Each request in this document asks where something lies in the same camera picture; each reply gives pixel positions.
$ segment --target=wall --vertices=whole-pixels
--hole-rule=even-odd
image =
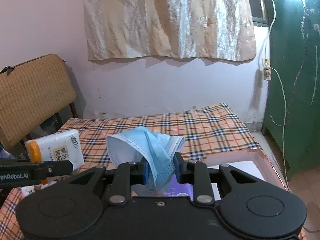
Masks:
[[[267,82],[257,59],[243,64],[165,57],[87,61],[83,0],[0,0],[0,68],[43,54],[67,61],[83,117],[157,114],[227,103],[262,122]],[[257,51],[268,30],[254,28]]]

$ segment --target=plaid tablecloth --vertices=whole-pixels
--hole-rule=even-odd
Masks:
[[[180,135],[186,139],[181,155],[185,160],[205,159],[214,153],[260,148],[247,127],[226,105],[218,104],[174,114],[148,115],[121,119],[75,119],[68,120],[60,131],[77,129],[85,166],[96,165],[111,168],[106,148],[106,136],[120,133],[136,126],[146,126],[151,131]],[[21,199],[19,188],[11,191],[0,209],[0,239],[22,239],[23,234],[15,217],[16,206]]]

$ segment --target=brown tile floor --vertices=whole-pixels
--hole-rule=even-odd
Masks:
[[[273,161],[279,169],[277,159],[281,160],[282,152],[272,139],[265,138],[260,132],[252,133],[257,142],[261,145],[265,154]],[[308,231],[318,231],[318,233],[308,233],[307,240],[320,240],[320,167],[317,169],[297,172],[289,181],[291,191],[297,195],[307,206],[307,220],[305,228]]]

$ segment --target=beige curtain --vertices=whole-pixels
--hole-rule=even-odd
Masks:
[[[84,0],[88,59],[253,59],[249,0]]]

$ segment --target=wall socket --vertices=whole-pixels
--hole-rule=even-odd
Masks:
[[[263,79],[267,81],[271,80],[270,59],[266,57],[263,58],[262,65],[263,65]]]

